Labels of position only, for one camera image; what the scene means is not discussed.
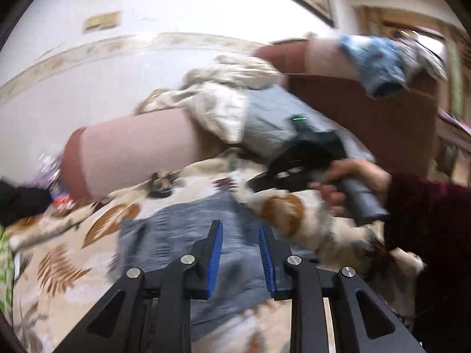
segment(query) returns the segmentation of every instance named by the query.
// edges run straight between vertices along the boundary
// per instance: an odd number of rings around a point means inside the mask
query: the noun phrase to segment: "metal screw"
[[[301,258],[299,256],[296,256],[295,254],[292,254],[288,258],[288,263],[291,264],[291,265],[299,265],[299,264],[301,264]]]
[[[136,277],[139,277],[141,274],[141,270],[139,268],[129,268],[128,271],[126,272],[126,275],[130,277],[131,279],[135,279]]]
[[[345,277],[353,277],[356,274],[355,270],[351,267],[344,267],[341,272]]]
[[[192,264],[195,261],[195,257],[192,254],[184,254],[181,258],[180,261],[183,264]]]

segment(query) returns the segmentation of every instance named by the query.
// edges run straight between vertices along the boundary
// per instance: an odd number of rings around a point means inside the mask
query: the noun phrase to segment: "gray pillow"
[[[314,131],[335,130],[342,139],[350,158],[368,159],[373,155],[349,130],[305,104],[279,85],[262,90],[247,90],[249,109],[242,145],[261,156],[266,162],[277,154],[283,143],[296,135],[291,118],[303,115]]]

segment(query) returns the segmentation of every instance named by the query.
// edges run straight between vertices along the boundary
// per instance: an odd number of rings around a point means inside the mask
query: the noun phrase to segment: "maroon sleeve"
[[[393,174],[384,227],[388,249],[420,256],[430,268],[468,272],[471,266],[471,189]]]

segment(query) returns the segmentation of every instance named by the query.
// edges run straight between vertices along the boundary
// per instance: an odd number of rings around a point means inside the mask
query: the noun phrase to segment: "black device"
[[[338,273],[291,253],[273,236],[258,230],[267,289],[275,300],[291,303],[290,353],[424,353],[395,314],[350,267]],[[329,338],[324,299],[334,335]]]
[[[222,239],[222,223],[214,220],[206,239],[165,268],[129,269],[54,353],[190,353],[190,299],[211,296]]]
[[[302,116],[293,117],[291,122],[297,135],[277,153],[266,173],[247,182],[255,192],[273,187],[289,192],[302,191],[308,188],[309,182],[322,181],[323,172],[333,160],[347,158],[342,141],[335,131],[316,133]],[[347,216],[356,225],[388,219],[388,211],[375,194],[355,177],[346,176],[334,184],[345,194]]]

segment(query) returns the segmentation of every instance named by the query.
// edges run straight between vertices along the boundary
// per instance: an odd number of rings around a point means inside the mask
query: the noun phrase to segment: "blue gripper pad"
[[[211,258],[209,260],[209,266],[208,266],[208,281],[206,284],[207,298],[211,297],[214,287],[216,286],[219,260],[221,258],[221,251],[222,251],[222,237],[223,237],[222,222],[219,221],[218,229],[216,231],[216,237],[214,239],[213,250],[211,251]]]
[[[258,226],[258,245],[260,247],[260,256],[262,258],[263,272],[265,273],[265,282],[267,283],[267,290],[270,292],[270,296],[274,296],[276,291],[275,286],[275,269],[268,249],[267,239],[263,232],[263,226]]]

